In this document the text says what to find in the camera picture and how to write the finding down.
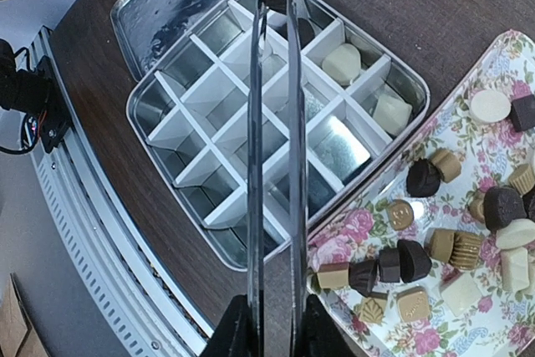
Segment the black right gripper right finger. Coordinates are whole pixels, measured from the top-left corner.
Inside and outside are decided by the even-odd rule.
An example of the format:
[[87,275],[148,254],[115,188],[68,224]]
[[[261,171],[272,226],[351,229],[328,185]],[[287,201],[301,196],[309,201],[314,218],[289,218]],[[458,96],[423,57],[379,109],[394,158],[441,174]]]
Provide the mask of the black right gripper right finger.
[[292,356],[355,356],[316,294],[294,303]]

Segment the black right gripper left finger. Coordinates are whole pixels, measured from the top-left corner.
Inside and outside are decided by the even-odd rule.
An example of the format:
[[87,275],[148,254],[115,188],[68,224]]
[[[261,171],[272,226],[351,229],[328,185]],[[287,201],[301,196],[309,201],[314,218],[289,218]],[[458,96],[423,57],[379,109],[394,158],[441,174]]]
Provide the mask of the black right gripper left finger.
[[228,304],[201,357],[259,356],[247,296],[238,294]]

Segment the pink tin box with dividers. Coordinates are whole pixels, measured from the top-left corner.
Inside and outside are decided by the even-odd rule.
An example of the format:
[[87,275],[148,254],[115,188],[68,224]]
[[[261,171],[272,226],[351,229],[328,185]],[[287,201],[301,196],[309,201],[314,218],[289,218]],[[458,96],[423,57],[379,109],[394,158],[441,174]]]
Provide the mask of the pink tin box with dividers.
[[[221,0],[132,90],[127,116],[171,194],[224,265],[247,267],[247,96],[255,0]],[[424,119],[425,81],[322,0],[297,0],[303,31],[308,221],[358,188]],[[264,255],[289,243],[288,43],[262,43]]]

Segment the white heart chocolate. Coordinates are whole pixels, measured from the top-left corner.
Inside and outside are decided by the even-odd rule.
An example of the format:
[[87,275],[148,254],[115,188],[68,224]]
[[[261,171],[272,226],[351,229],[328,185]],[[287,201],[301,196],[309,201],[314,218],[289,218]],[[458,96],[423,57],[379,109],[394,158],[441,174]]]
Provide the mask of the white heart chocolate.
[[361,73],[360,52],[353,44],[342,43],[324,58],[321,68],[341,86],[349,86]]

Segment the metal tongs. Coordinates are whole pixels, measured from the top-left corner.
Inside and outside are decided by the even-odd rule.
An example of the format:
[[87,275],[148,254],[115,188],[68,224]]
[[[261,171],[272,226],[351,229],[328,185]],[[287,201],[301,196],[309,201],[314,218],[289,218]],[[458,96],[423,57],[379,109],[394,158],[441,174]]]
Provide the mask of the metal tongs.
[[[276,28],[287,24],[288,38]],[[287,14],[253,4],[247,100],[247,302],[259,356],[265,354],[266,237],[290,249],[292,317],[306,298],[307,160],[297,0]]]

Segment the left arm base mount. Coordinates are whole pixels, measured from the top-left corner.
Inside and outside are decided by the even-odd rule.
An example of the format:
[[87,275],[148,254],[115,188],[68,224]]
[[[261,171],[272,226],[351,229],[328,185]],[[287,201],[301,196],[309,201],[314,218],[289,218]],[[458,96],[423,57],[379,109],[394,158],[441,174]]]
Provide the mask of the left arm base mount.
[[35,70],[16,69],[15,58],[28,48],[13,51],[11,45],[1,41],[1,108],[16,110],[35,122],[35,134],[26,148],[1,148],[8,155],[24,155],[40,141],[46,153],[57,148],[73,121],[58,80],[52,59],[44,55]]

